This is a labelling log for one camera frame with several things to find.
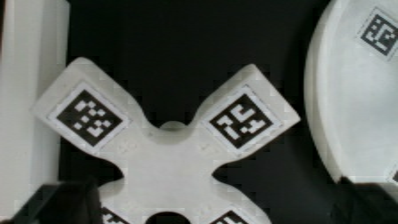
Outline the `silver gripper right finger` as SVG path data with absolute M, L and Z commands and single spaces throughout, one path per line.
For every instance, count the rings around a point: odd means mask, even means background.
M 331 220 L 333 224 L 398 224 L 398 202 L 375 183 L 340 179 Z

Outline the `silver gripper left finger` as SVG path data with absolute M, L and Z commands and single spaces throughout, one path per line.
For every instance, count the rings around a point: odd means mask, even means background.
M 96 181 L 45 184 L 7 224 L 102 224 Z

